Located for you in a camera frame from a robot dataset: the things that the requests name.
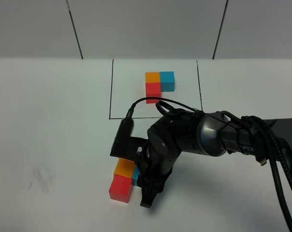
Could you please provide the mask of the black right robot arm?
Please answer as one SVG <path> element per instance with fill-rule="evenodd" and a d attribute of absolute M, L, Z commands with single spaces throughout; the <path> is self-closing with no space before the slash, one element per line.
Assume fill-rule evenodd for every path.
<path fill-rule="evenodd" d="M 240 152 L 267 162 L 280 205 L 284 197 L 277 165 L 281 164 L 292 190 L 292 118 L 263 120 L 256 116 L 237 118 L 226 111 L 206 114 L 167 113 L 147 131 L 148 140 L 139 163 L 141 206 L 150 208 L 163 191 L 173 165 L 182 152 L 219 157 Z"/>

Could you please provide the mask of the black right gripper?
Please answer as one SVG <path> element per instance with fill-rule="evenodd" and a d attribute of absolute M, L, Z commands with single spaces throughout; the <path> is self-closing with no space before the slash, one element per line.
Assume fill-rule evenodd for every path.
<path fill-rule="evenodd" d="M 163 116 L 147 130 L 148 140 L 140 169 L 142 207 L 151 208 L 163 192 L 168 174 L 181 152 L 192 152 L 192 117 Z"/>

